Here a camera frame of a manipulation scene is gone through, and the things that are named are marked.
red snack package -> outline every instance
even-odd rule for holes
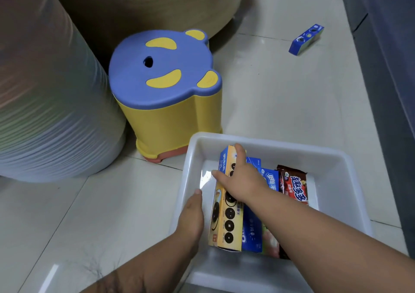
[[[283,193],[308,205],[306,173],[283,165],[278,165],[277,170],[280,172]]]

forearm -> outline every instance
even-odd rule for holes
[[[315,292],[415,292],[415,263],[394,249],[267,187],[246,203]]]
[[[172,292],[194,254],[194,244],[175,232],[92,284],[82,293]]]

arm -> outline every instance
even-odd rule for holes
[[[235,145],[232,177],[213,176],[277,238],[315,292],[415,292],[415,261],[350,226],[269,189]]]
[[[81,293],[172,292],[197,252],[203,231],[202,191],[189,198],[176,231]]]

hand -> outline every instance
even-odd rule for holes
[[[236,200],[247,203],[259,189],[268,187],[267,181],[255,167],[246,163],[245,149],[238,143],[235,149],[236,165],[232,177],[218,170],[213,170],[212,175]]]
[[[194,194],[187,200],[180,213],[175,233],[177,233],[181,239],[189,242],[191,247],[197,249],[204,226],[205,219],[202,211],[202,191],[196,189]]]

blue and yellow stool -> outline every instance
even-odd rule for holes
[[[154,30],[115,49],[111,90],[148,161],[185,153],[196,132],[222,132],[222,78],[208,43],[200,30]]]

